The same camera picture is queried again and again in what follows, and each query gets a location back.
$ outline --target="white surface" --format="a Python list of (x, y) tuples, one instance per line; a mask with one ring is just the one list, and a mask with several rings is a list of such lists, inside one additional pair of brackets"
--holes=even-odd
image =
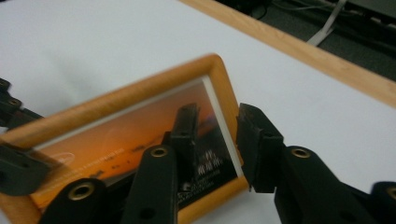
[[(0, 3), (0, 76), (44, 116), (209, 52), (238, 102), (261, 108), (287, 145), (316, 151), (366, 192), (395, 181), (394, 108), (177, 1)], [(272, 196), (244, 193), (197, 221), (243, 222), (278, 223)]]

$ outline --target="brass screw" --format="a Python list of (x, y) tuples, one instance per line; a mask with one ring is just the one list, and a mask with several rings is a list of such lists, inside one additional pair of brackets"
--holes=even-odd
[(10, 99), (8, 102), (10, 104), (12, 104), (12, 105), (17, 105), (18, 104), (18, 100), (16, 100), (16, 99)]
[(91, 182), (84, 182), (75, 187), (73, 187), (68, 194), (68, 197), (72, 201), (79, 201), (87, 198), (93, 191), (95, 190), (95, 186)]
[(291, 154), (293, 154), (295, 157), (302, 158), (302, 159), (307, 159), (307, 158), (311, 157), (311, 153), (309, 153), (307, 150), (302, 149), (302, 148), (292, 149)]

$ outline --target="orange frame border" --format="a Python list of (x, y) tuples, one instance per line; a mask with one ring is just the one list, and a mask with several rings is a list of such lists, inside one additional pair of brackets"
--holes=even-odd
[[(6, 143), (21, 150), (27, 150), (204, 76), (210, 78), (227, 127), (235, 143), (238, 104), (222, 59), (220, 56), (212, 54), (4, 133), (0, 136), (0, 144)], [(178, 222), (190, 223), (194, 221), (225, 203), (228, 199), (246, 189), (247, 186), (248, 183), (244, 177), (236, 178), (180, 210)], [(0, 206), (12, 223), (37, 223), (41, 217), (41, 213), (29, 196), (14, 197), (0, 193)]]

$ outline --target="wooden table edge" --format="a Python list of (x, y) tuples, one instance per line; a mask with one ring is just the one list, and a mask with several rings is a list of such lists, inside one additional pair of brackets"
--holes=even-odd
[(386, 105), (396, 107), (396, 82), (390, 79), (381, 77), (322, 49), (308, 45), (294, 36), (216, 1), (179, 1), (318, 69), (355, 90), (361, 91)]

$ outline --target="screw hole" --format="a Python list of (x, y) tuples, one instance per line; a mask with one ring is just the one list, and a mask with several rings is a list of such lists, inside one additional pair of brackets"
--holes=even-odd
[(393, 200), (396, 200), (396, 187), (390, 187), (387, 189), (387, 193)]
[(156, 212), (152, 208), (144, 208), (142, 211), (140, 211), (140, 218), (148, 220), (154, 218), (156, 215)]
[(157, 147), (151, 150), (151, 156), (162, 157), (168, 154), (168, 151), (163, 147)]
[(303, 158), (303, 159), (311, 157), (311, 154), (307, 150), (301, 148), (292, 149), (291, 154), (293, 154), (295, 157)]

